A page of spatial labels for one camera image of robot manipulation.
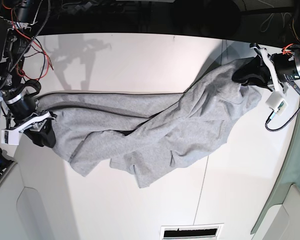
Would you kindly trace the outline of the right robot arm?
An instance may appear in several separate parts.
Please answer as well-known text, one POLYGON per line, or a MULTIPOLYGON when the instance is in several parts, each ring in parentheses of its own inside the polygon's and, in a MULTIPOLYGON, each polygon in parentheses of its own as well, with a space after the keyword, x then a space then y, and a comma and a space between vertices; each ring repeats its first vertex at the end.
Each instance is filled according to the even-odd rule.
POLYGON ((6 127, 1 143, 17 146, 25 134, 39 147, 53 148, 56 137, 52 121, 56 115, 40 110, 36 96, 41 91, 40 79, 51 68, 51 60, 38 41, 52 10, 47 0, 3 0, 0 6, 0 117, 6 127), (28 51, 43 55, 39 77, 31 78, 23 70, 28 51))

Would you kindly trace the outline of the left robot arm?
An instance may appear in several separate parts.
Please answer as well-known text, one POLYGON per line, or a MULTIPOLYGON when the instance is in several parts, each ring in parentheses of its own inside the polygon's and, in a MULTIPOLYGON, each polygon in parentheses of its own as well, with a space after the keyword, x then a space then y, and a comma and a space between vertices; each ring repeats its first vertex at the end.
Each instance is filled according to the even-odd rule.
POLYGON ((300 95, 296 81, 300 80, 300 0, 296 3, 296 11, 289 24, 296 43, 289 43, 280 53, 268 54, 263 57, 262 48, 252 43, 250 47, 257 56, 240 67, 232 76, 232 81, 243 86, 257 86, 270 91, 276 90, 276 85, 282 88, 291 86, 300 95))

